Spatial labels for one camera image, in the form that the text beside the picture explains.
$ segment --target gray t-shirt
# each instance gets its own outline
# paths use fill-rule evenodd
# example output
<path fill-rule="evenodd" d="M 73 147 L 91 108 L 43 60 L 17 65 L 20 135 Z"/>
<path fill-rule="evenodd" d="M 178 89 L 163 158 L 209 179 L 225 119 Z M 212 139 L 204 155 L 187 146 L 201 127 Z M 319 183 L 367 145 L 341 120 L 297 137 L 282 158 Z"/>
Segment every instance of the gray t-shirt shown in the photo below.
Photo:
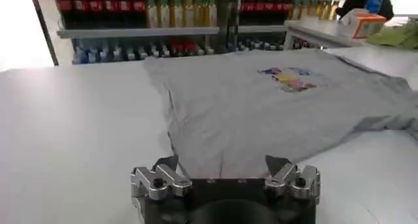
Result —
<path fill-rule="evenodd" d="M 194 178 L 264 175 L 265 155 L 300 161 L 353 131 L 416 135 L 417 96 L 400 78 L 320 50 L 147 60 L 170 93 L 169 135 Z"/>

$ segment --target colorful graphic print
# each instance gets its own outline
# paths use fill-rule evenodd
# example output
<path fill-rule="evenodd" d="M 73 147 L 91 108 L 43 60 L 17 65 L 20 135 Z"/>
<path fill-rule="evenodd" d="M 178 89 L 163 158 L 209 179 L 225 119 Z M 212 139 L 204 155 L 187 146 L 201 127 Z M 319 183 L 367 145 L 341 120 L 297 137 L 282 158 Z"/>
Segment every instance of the colorful graphic print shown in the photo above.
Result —
<path fill-rule="evenodd" d="M 289 67 L 284 69 L 270 68 L 258 71 L 260 74 L 269 74 L 271 78 L 281 84 L 281 89 L 284 92 L 301 92 L 307 89 L 316 88 L 317 85 L 312 83 L 313 74 L 309 69 L 301 69 L 297 67 Z"/>

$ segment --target metal shelf edge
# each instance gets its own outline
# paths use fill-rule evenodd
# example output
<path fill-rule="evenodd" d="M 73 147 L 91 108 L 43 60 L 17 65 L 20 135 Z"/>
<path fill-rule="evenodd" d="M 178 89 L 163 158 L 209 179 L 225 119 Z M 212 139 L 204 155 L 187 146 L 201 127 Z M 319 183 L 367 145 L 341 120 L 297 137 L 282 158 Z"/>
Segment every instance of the metal shelf edge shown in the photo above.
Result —
<path fill-rule="evenodd" d="M 287 26 L 285 25 L 240 25 L 238 26 L 239 33 L 271 33 L 271 32 L 285 32 Z"/>
<path fill-rule="evenodd" d="M 154 37 L 173 35 L 217 35 L 218 27 L 149 28 L 149 29 L 60 29 L 58 36 L 72 38 Z"/>

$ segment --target person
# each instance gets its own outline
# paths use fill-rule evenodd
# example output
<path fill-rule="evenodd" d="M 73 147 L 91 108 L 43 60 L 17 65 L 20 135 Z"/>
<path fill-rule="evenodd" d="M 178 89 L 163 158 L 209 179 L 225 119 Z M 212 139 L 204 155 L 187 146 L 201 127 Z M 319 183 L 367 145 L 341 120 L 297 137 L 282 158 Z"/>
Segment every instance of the person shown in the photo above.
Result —
<path fill-rule="evenodd" d="M 341 16 L 345 16 L 350 10 L 354 8 L 364 8 L 367 0 L 346 0 L 343 7 L 337 8 L 336 13 Z M 383 0 L 379 15 L 386 17 L 386 20 L 389 21 L 394 16 L 393 6 L 391 0 Z"/>

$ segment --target green cloth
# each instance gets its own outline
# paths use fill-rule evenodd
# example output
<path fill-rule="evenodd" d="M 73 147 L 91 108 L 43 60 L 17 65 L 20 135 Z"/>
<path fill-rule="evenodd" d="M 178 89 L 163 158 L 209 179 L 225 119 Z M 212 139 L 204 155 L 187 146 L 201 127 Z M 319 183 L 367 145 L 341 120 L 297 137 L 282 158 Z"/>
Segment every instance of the green cloth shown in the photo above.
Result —
<path fill-rule="evenodd" d="M 367 41 L 408 50 L 418 49 L 418 22 L 410 21 L 403 26 L 384 27 L 379 33 L 368 37 Z"/>

